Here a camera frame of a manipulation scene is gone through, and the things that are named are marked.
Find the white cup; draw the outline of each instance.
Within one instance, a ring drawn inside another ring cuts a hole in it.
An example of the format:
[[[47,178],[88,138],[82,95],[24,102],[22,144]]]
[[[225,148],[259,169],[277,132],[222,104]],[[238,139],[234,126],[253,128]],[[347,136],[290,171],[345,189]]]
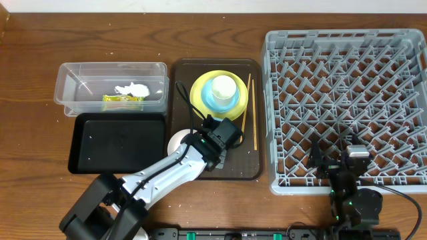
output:
[[[221,107],[228,106],[232,102],[236,90],[236,82],[231,77],[221,75],[212,80],[213,100]]]

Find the wood grain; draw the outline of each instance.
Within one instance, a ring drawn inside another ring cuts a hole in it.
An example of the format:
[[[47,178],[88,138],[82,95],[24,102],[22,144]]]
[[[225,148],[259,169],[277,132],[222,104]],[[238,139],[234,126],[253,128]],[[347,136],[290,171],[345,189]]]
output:
[[[59,221],[95,178],[67,170],[74,119],[53,102],[60,64],[259,61],[271,30],[360,28],[426,34],[427,15],[12,14],[0,46],[0,239],[64,239]],[[264,172],[259,181],[187,183],[150,209],[148,225],[286,229],[294,221],[322,227],[334,221],[327,196],[274,196],[267,178]],[[427,211],[427,195],[413,197]],[[381,227],[405,237],[416,217],[409,201],[384,196]],[[414,239],[426,238],[424,220]]]

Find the yellow packet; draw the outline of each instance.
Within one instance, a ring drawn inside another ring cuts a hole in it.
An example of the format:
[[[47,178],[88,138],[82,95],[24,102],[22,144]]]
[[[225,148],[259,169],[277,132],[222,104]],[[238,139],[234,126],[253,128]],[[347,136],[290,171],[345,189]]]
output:
[[[129,95],[118,95],[118,96],[107,96],[102,97],[104,102],[123,102],[114,105],[103,104],[102,111],[116,110],[116,109],[127,109],[127,110],[142,110],[142,104],[136,104],[136,102],[144,101],[143,97],[131,97]]]

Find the black cable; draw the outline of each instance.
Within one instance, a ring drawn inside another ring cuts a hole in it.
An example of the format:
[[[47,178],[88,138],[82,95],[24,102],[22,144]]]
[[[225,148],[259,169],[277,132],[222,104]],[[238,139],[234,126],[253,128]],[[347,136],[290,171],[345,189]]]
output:
[[[379,188],[381,188],[381,189],[384,189],[384,190],[390,191],[390,192],[392,192],[392,193],[395,193],[395,194],[397,194],[397,195],[399,195],[399,196],[401,196],[401,197],[406,198],[407,200],[411,201],[411,202],[415,205],[415,207],[417,208],[417,211],[418,211],[418,219],[417,219],[417,221],[416,221],[416,224],[415,224],[414,228],[412,229],[411,233],[410,233],[410,234],[409,234],[409,236],[406,238],[406,240],[411,239],[411,238],[415,235],[415,232],[418,230],[418,228],[420,227],[420,224],[421,224],[422,211],[421,211],[421,207],[420,207],[420,205],[419,205],[419,204],[418,204],[418,203],[417,203],[413,198],[411,198],[411,197],[409,197],[408,195],[406,195],[406,194],[404,194],[404,193],[401,193],[401,192],[399,192],[399,191],[397,191],[397,190],[394,190],[394,189],[391,189],[391,188],[389,188],[389,187],[382,186],[382,185],[379,185],[379,184],[376,184],[376,183],[369,182],[369,181],[367,181],[367,180],[365,180],[365,179],[361,179],[361,178],[359,178],[359,177],[358,177],[358,180],[359,180],[360,182],[366,183],[366,184],[368,184],[368,185],[372,185],[372,186],[375,186],[375,187],[379,187]]]
[[[203,114],[201,114],[201,112],[199,111],[199,109],[195,108],[190,100],[189,100],[189,95],[187,92],[187,89],[185,88],[185,85],[181,82],[181,81],[177,81],[175,83],[175,86],[178,90],[178,93],[181,95],[181,97],[185,100],[185,102],[188,105],[188,111],[189,111],[189,121],[190,121],[190,127],[189,127],[189,134],[192,135],[193,134],[193,130],[194,130],[194,117],[193,117],[193,110],[195,109],[202,117],[203,119],[205,119],[205,117],[203,116]],[[182,153],[181,157],[179,157],[176,161],[174,161],[173,163],[169,164],[168,166],[160,169],[159,171],[153,173],[152,175],[150,175],[149,177],[147,177],[146,179],[142,180],[141,182],[138,183],[137,187],[132,191],[132,193],[129,195],[129,197],[126,198],[125,204],[123,205],[123,207],[120,208],[119,213],[117,214],[116,219],[119,219],[119,217],[121,217],[123,215],[123,212],[129,207],[129,205],[132,202],[133,197],[135,197],[135,194],[141,189],[143,188],[143,186],[148,183],[151,179],[153,179],[155,176],[159,175],[160,173],[163,173],[164,171],[166,171],[167,169],[173,167],[174,165],[178,164],[186,155],[187,152],[189,150],[189,144],[187,144],[187,146],[185,147],[184,152]],[[110,227],[109,232],[107,234],[107,237],[105,238],[106,240],[110,240],[110,237],[113,236],[114,234],[114,230],[117,227],[117,221],[114,221],[113,225]]]
[[[179,90],[178,84],[179,84],[179,85],[181,85],[181,86],[183,87],[183,90],[184,90],[185,95],[184,95],[184,94],[182,94],[181,90]],[[205,115],[203,115],[203,113],[201,113],[201,111],[200,111],[199,109],[197,109],[197,107],[194,107],[194,106],[191,104],[191,101],[189,100],[189,95],[188,95],[188,93],[187,93],[187,89],[185,89],[184,84],[183,84],[181,81],[177,81],[177,82],[175,83],[175,85],[176,85],[176,88],[177,88],[177,90],[178,90],[178,93],[181,95],[182,99],[184,99],[184,100],[187,102],[187,104],[188,104],[189,108],[190,108],[190,109],[192,108],[192,109],[194,109],[194,111],[196,111],[197,113],[199,113],[199,115],[201,116],[201,118],[205,121],[205,120],[206,120]]]
[[[302,225],[304,225],[304,226],[308,227],[308,226],[307,226],[305,223],[303,223],[303,222],[300,222],[300,221],[293,222],[293,223],[291,223],[291,225],[289,225],[288,229],[286,230],[286,237],[289,237],[290,239],[292,239],[292,238],[289,236],[289,234],[290,234],[289,230],[292,228],[292,226],[294,226],[294,225],[295,225],[295,224],[297,224],[297,223],[302,224]],[[314,234],[314,233],[313,233],[313,231],[312,231],[311,229],[308,229],[308,231],[310,231],[310,233],[311,233],[311,234],[312,234],[316,239],[319,239],[318,235],[317,235],[317,234]]]

